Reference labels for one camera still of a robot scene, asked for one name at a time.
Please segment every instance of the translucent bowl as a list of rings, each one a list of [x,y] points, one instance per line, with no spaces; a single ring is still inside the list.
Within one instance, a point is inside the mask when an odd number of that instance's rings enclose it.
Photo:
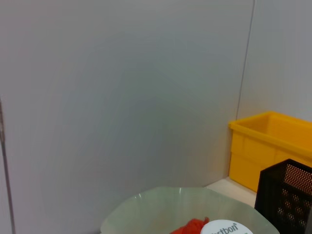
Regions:
[[[228,219],[253,234],[279,234],[251,206],[206,188],[155,188],[120,204],[103,222],[102,234],[169,234],[192,218]]]

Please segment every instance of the yellow plastic bin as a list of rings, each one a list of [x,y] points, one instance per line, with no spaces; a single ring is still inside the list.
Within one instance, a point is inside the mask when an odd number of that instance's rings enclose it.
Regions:
[[[230,178],[258,189],[260,171],[288,158],[312,167],[312,122],[276,112],[230,122]]]

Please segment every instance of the red cloth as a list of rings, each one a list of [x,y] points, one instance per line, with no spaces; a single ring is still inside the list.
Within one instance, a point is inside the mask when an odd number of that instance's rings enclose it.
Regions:
[[[200,234],[200,231],[208,222],[209,219],[207,217],[205,217],[204,221],[194,218],[186,226],[173,231],[171,234]]]

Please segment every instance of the round label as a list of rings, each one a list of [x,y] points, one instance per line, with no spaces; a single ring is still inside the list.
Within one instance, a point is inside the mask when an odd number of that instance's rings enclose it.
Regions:
[[[215,220],[207,223],[200,234],[253,234],[244,225],[230,220]]]

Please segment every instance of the black plastic basket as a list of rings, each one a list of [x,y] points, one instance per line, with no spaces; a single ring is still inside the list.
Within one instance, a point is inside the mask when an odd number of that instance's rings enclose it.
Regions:
[[[312,168],[288,159],[260,173],[255,209],[280,234],[312,234]]]

